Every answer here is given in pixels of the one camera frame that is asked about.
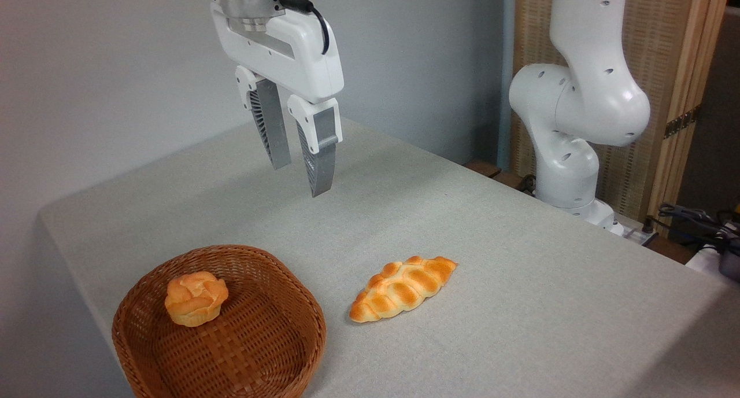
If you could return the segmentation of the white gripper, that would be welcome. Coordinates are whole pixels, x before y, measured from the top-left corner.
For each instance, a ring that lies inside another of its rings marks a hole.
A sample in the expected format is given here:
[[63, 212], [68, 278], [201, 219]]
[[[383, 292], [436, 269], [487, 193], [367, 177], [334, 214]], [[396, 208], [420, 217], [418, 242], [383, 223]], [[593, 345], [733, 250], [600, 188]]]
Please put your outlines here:
[[222, 48], [241, 65], [235, 69], [240, 98], [273, 168], [291, 163], [279, 85], [295, 94], [287, 107], [298, 127], [312, 197], [327, 192], [335, 174], [336, 146], [343, 142], [338, 101], [333, 97], [345, 85], [331, 26], [326, 26], [330, 47], [323, 54], [323, 31], [316, 16], [286, 10], [267, 21], [266, 31], [249, 32], [216, 3], [210, 11]]

